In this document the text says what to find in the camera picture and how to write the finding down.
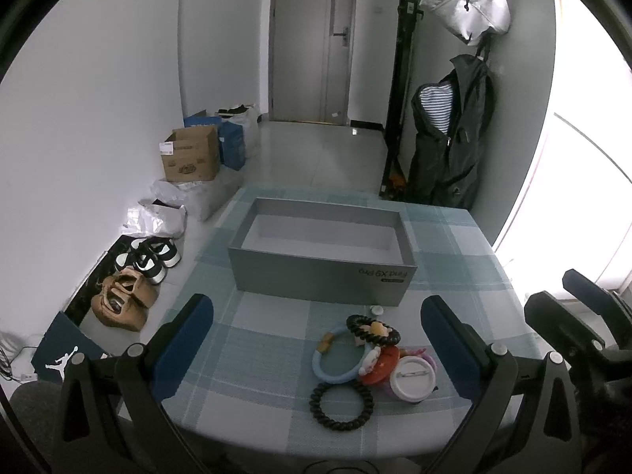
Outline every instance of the shoe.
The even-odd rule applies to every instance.
[[[132,241],[132,251],[141,251],[143,248],[149,248],[165,267],[175,267],[182,259],[171,239],[149,237]]]
[[[143,307],[151,308],[158,299],[156,289],[140,272],[131,267],[124,267],[120,273],[108,276],[103,285],[112,285],[124,294],[129,294]]]
[[[92,298],[90,306],[97,319],[112,328],[140,331],[147,321],[145,312],[134,298],[115,285],[104,284],[100,293]]]
[[[167,275],[167,270],[158,260],[158,257],[149,248],[142,248],[142,251],[130,251],[116,257],[116,269],[122,272],[126,267],[140,272],[152,285],[162,282]]]

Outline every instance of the black hair tie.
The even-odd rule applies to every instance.
[[[352,387],[360,397],[362,398],[362,404],[364,408],[362,409],[362,413],[360,413],[355,419],[340,422],[337,420],[333,420],[329,418],[320,408],[320,400],[325,392],[327,392],[331,387],[342,387],[344,385],[349,385]],[[332,385],[330,383],[321,383],[312,392],[310,397],[310,410],[314,418],[318,421],[319,424],[323,425],[325,428],[334,430],[334,431],[354,431],[358,428],[362,428],[367,421],[371,418],[373,413],[373,395],[371,395],[371,391],[366,388],[362,383],[358,380],[350,381],[348,384],[343,385]]]
[[[371,326],[371,324],[375,321],[376,319],[365,315],[350,315],[347,317],[347,328],[356,337],[367,341],[369,344],[380,346],[381,348],[385,346],[396,346],[399,344],[401,337],[399,336],[399,332],[394,328],[391,328],[391,332],[388,337],[380,337],[380,335],[374,335],[368,331],[360,329],[360,326]],[[387,326],[383,322],[378,322],[387,328],[390,328],[390,326]]]

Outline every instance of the brown cardboard box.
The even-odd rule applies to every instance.
[[[174,130],[160,143],[160,158],[169,182],[213,180],[219,172],[217,127],[191,126]]]

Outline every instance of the red round object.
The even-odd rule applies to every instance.
[[[382,348],[380,356],[373,370],[364,376],[360,376],[359,380],[363,385],[376,385],[384,381],[395,369],[399,361],[399,348],[397,346],[386,346]]]

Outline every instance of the tablecloth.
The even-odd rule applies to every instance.
[[[197,263],[164,321],[189,297],[206,294],[215,319],[177,394],[164,401],[169,416],[198,434],[269,453],[327,458],[413,456],[439,450],[465,416],[460,398],[440,362],[437,386],[417,405],[374,389],[375,411],[354,432],[321,427],[308,399],[318,384],[311,367],[320,338],[368,307],[284,299],[236,290],[227,247],[256,197],[326,201],[397,210],[406,226],[418,269],[401,304],[380,318],[401,334],[400,346],[425,347],[419,307],[432,294],[443,297],[463,322],[487,342],[502,341],[511,353],[540,357],[522,307],[492,248],[466,210],[382,201],[370,194],[242,188],[230,201],[202,248]],[[343,372],[361,351],[351,335],[338,340],[324,368]],[[361,411],[349,388],[332,389],[323,409],[349,420]],[[508,412],[511,418],[515,407]]]

